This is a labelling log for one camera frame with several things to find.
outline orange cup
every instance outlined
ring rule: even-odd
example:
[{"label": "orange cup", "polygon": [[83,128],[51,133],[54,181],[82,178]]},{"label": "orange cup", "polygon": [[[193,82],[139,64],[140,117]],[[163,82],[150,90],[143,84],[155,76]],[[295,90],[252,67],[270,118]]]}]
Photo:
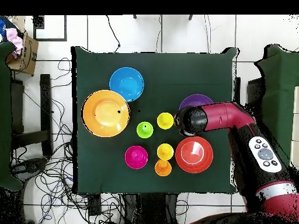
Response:
[{"label": "orange cup", "polygon": [[159,176],[167,176],[171,173],[171,164],[167,160],[159,160],[155,165],[155,172]]}]

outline dark green tablecloth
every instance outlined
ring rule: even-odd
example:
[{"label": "dark green tablecloth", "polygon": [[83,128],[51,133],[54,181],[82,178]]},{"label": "dark green tablecloth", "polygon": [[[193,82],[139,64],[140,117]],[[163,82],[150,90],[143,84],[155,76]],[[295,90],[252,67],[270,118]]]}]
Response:
[{"label": "dark green tablecloth", "polygon": [[11,107],[11,71],[5,61],[8,54],[15,50],[11,42],[0,44],[0,187],[19,191],[23,184],[14,178],[9,165],[12,161],[12,107]]},{"label": "dark green tablecloth", "polygon": [[279,146],[277,152],[284,164],[290,164],[293,131],[294,90],[299,86],[299,53],[268,45],[263,60],[255,63],[265,79],[262,100],[263,122]]},{"label": "dark green tablecloth", "polygon": [[[173,157],[171,174],[159,177],[154,165],[160,144],[169,143],[176,149],[184,138],[175,127],[160,129],[157,116],[162,112],[175,114],[182,100],[195,93],[204,94],[214,102],[230,101],[232,59],[236,54],[234,48],[223,54],[97,54],[72,47],[72,85],[77,87],[77,99],[73,88],[73,107],[77,110],[74,124],[78,122],[78,193],[235,192],[230,184],[226,129],[203,134],[214,151],[213,162],[206,171],[186,173]],[[144,91],[129,104],[132,116],[126,129],[115,137],[99,138],[84,127],[81,106],[91,93],[109,89],[112,73],[121,67],[132,67],[142,74]],[[137,124],[142,121],[154,126],[154,134],[148,139],[137,136]],[[131,145],[141,145],[147,150],[149,159],[144,168],[133,170],[126,165],[124,153]]]}]

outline blue plate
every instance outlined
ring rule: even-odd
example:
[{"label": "blue plate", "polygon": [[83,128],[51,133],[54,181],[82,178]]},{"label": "blue plate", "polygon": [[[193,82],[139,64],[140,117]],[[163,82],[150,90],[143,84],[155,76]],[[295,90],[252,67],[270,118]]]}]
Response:
[{"label": "blue plate", "polygon": [[141,96],[144,82],[138,71],[130,67],[122,67],[111,76],[109,88],[123,96],[126,102],[132,102]]}]

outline white button panel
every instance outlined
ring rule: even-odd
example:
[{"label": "white button panel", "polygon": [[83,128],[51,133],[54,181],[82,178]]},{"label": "white button panel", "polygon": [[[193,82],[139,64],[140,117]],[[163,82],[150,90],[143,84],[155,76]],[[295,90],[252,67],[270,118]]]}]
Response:
[{"label": "white button panel", "polygon": [[[281,164],[278,161],[277,156],[273,152],[273,149],[270,146],[270,144],[264,138],[262,138],[261,136],[253,137],[249,141],[249,148],[250,148],[251,152],[253,153],[256,161],[258,162],[259,167],[262,170],[269,172],[269,173],[277,173],[281,170]],[[265,150],[265,148],[273,153],[273,158],[271,160],[264,160],[259,157],[258,152],[261,149]]]}]

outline pink cloth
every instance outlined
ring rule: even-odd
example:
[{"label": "pink cloth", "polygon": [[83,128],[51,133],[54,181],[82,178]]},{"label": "pink cloth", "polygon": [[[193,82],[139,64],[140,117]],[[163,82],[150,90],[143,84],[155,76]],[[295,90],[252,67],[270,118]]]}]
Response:
[{"label": "pink cloth", "polygon": [[18,36],[16,29],[6,29],[6,38],[16,46],[16,50],[12,52],[12,55],[17,58],[21,54],[23,40]]}]

